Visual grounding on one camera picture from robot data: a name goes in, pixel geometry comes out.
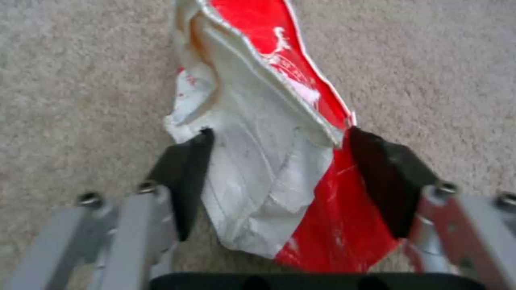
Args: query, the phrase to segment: red and white bag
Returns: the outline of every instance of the red and white bag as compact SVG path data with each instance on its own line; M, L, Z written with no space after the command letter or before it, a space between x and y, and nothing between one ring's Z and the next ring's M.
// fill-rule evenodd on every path
M306 53L288 0L176 0L167 131L216 143L202 196L223 245L309 271L366 271L392 250L346 130L352 113Z

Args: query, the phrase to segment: robotic claw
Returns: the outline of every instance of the robotic claw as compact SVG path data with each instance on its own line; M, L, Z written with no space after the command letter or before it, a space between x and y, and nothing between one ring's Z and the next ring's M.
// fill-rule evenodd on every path
M238 275L172 273L194 224L214 134L170 146L120 210L94 192L59 212L36 238L7 290L64 289L74 267L95 263L90 290L516 289L516 196L461 195L412 151L350 129L367 191L418 273ZM452 274L456 265L462 276Z

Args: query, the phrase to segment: torn wrapper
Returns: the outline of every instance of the torn wrapper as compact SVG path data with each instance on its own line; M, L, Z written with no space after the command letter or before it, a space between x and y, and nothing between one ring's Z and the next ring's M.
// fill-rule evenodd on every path
M311 271L365 271L395 247L345 138L354 114L289 2L178 0L173 20L184 70L165 126L177 142L215 131L203 202L221 242Z

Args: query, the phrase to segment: gray metal bar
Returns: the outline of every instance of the gray metal bar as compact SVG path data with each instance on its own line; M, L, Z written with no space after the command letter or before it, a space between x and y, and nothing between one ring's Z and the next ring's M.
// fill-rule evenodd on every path
M155 202L153 194L143 194L131 196L124 203L101 290L140 290L148 286Z
M434 218L443 249L489 289L516 289L516 238L491 198L457 195Z
M33 242L8 283L8 290L62 289L80 255L74 253L78 233L90 218L83 207L55 215Z

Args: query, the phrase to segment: crumpled chip bag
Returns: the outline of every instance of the crumpled chip bag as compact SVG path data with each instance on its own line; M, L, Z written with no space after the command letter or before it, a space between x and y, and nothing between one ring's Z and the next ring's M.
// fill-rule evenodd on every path
M165 127L177 142L215 132L202 200L221 243L316 272L366 271L391 251L346 138L354 113L292 5L176 0L172 19L183 68Z

